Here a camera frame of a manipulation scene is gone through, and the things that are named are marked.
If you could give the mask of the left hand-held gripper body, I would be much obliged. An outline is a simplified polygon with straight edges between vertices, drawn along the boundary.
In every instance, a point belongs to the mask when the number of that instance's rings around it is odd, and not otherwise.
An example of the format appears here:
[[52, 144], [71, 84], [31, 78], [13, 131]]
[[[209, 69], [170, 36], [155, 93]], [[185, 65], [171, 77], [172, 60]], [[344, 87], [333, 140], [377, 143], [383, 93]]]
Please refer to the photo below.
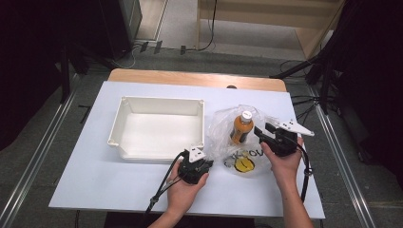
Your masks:
[[182, 152], [182, 161], [178, 168], [179, 177], [188, 184], [197, 184], [201, 177], [208, 173], [205, 162], [211, 161], [206, 154], [197, 146], [191, 146]]

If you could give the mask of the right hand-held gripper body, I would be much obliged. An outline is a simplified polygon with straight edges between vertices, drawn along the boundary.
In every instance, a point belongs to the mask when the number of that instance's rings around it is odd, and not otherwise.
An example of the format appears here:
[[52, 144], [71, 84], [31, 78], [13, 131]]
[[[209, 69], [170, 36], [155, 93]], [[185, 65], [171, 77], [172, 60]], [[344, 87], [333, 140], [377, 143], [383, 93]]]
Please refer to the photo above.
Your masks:
[[268, 136], [267, 143], [279, 157], [293, 154], [297, 149], [298, 134], [314, 136], [315, 133], [294, 121], [271, 123], [277, 130], [273, 137]]

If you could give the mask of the orange juice bottle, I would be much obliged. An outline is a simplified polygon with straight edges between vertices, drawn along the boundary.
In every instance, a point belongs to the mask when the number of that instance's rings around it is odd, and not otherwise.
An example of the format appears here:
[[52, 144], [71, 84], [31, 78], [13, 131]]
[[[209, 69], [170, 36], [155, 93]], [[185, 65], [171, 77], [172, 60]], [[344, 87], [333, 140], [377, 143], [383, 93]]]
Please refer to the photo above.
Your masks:
[[235, 144], [244, 143], [253, 127], [253, 114], [248, 110], [243, 111], [234, 120], [233, 129], [230, 133], [231, 141]]

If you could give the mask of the clear printed plastic bag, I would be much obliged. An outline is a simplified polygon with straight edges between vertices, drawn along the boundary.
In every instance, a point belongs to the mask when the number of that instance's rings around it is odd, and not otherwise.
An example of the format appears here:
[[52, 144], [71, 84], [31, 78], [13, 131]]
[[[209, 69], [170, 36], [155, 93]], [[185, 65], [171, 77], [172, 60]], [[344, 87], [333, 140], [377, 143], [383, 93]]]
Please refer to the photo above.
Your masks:
[[[245, 135], [243, 142], [234, 142], [231, 133], [235, 130], [236, 119], [244, 112], [251, 119], [251, 130]], [[255, 178], [266, 172], [271, 163], [260, 147], [254, 127], [263, 130], [266, 123], [273, 124], [276, 120], [263, 111], [244, 104], [215, 112], [207, 131], [207, 138], [210, 140], [208, 158], [222, 165], [227, 172], [244, 178]]]

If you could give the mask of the person's right hand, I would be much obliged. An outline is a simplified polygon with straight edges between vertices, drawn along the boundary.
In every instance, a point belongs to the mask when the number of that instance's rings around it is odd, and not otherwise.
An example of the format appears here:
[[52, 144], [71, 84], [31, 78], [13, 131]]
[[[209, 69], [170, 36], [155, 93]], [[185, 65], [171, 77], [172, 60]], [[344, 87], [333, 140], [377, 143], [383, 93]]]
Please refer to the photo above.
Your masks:
[[260, 144], [263, 153], [272, 164], [272, 171], [280, 190], [297, 187], [297, 170], [302, 157], [301, 151], [297, 149], [293, 154], [279, 157], [266, 142]]

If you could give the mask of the person's left hand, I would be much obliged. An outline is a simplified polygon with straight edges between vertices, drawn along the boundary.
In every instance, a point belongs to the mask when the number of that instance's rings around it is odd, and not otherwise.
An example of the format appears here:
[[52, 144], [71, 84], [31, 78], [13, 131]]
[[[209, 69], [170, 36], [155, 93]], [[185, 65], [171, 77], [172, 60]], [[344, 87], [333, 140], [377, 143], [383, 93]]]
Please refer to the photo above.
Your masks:
[[197, 184], [189, 184], [179, 179], [178, 170], [180, 162], [177, 161], [168, 176], [167, 182], [172, 185], [167, 190], [168, 205], [166, 214], [170, 216], [183, 216], [192, 206], [198, 192], [205, 186], [208, 173], [201, 176]]

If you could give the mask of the white plastic tray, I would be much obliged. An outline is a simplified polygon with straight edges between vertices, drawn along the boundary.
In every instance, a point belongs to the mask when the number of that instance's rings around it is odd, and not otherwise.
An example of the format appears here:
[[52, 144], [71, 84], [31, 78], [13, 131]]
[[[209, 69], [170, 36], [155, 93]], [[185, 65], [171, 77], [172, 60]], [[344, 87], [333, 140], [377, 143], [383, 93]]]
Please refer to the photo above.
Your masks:
[[135, 162], [170, 162], [185, 149], [202, 149], [204, 101], [123, 97], [107, 144]]

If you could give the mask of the black slanted stand bar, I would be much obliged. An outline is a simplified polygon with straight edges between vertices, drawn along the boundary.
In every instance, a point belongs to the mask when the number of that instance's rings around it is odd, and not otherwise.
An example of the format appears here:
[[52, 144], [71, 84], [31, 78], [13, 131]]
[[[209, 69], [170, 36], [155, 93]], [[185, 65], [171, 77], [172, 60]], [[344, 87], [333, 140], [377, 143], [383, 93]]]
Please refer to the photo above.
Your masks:
[[283, 71], [282, 67], [287, 63], [291, 63], [291, 60], [287, 60], [280, 64], [280, 66], [279, 66], [280, 73], [276, 74], [276, 75], [271, 75], [270, 79], [281, 79], [281, 80], [285, 79], [285, 78], [293, 75], [294, 73], [297, 73], [297, 72], [303, 70], [304, 68], [315, 64], [318, 60], [319, 60], [319, 57], [314, 56], [306, 61], [300, 62], [299, 64], [292, 66], [291, 68]]

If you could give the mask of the black metal stand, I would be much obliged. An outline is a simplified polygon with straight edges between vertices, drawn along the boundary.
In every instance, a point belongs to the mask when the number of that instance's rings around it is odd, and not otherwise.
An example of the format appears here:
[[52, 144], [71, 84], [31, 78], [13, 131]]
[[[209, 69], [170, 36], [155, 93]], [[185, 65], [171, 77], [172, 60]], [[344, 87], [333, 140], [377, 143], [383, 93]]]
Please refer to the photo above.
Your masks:
[[69, 77], [69, 61], [67, 55], [67, 47], [63, 46], [61, 50], [61, 87], [62, 87], [62, 97], [61, 97], [61, 104], [63, 104], [69, 94], [70, 94], [70, 77]]

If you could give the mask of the dark cabinet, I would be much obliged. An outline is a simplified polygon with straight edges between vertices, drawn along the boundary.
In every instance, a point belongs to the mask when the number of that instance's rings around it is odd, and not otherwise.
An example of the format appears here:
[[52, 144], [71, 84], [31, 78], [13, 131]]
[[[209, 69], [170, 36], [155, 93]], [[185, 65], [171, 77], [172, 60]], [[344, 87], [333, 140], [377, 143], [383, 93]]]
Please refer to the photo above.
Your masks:
[[127, 54], [138, 34], [143, 14], [139, 0], [98, 0], [114, 60]]

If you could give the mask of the aluminium floor rail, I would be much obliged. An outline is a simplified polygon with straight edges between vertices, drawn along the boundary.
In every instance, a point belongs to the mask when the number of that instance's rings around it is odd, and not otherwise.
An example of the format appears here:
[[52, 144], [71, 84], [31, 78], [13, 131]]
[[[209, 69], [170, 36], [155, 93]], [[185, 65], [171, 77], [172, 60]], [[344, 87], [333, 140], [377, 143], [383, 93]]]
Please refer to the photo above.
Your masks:
[[324, 228], [376, 228], [367, 201], [356, 181], [330, 117], [314, 101], [315, 138], [309, 142]]
[[63, 123], [71, 104], [75, 98], [76, 92], [71, 92], [67, 99], [58, 106], [51, 122], [36, 147], [26, 169], [24, 170], [22, 177], [17, 182], [16, 186], [11, 192], [11, 195], [7, 201], [7, 204], [0, 215], [0, 228], [10, 228], [21, 205], [23, 204], [29, 189], [31, 188], [33, 181], [35, 180], [37, 173], [39, 172], [42, 163], [44, 162], [51, 144], [56, 137], [61, 124]]

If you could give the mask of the wooden shelf frame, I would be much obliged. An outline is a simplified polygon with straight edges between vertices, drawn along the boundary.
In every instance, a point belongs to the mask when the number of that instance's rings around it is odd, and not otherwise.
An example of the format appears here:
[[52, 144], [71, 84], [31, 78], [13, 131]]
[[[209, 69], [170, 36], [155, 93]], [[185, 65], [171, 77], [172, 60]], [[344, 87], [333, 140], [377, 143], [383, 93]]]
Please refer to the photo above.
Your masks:
[[346, 0], [197, 0], [197, 37], [201, 19], [284, 26], [296, 29], [306, 59], [334, 30]]

